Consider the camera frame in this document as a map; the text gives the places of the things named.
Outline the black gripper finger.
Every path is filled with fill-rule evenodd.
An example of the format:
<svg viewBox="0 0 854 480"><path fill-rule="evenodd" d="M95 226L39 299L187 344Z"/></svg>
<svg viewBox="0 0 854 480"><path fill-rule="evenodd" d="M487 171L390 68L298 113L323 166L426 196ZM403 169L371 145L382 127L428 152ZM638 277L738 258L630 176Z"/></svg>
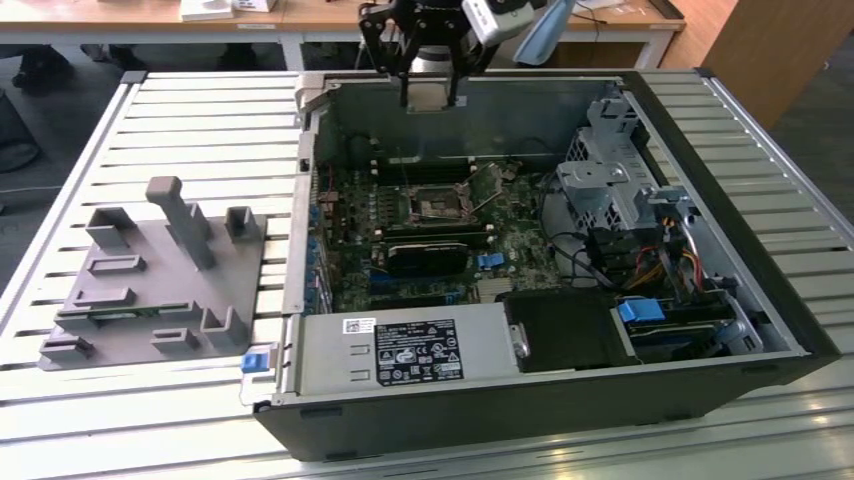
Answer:
<svg viewBox="0 0 854 480"><path fill-rule="evenodd" d="M492 60L494 48L478 39L470 41L471 26L459 21L447 21L447 42L451 66L446 85L447 106L456 105L458 87L464 78L480 75Z"/></svg>
<svg viewBox="0 0 854 480"><path fill-rule="evenodd" d="M399 82L400 106L408 106L410 71L416 54L427 38L424 7L418 2L363 3L359 6L359 28L374 68ZM402 34L398 47L384 46L382 37L388 22Z"/></svg>

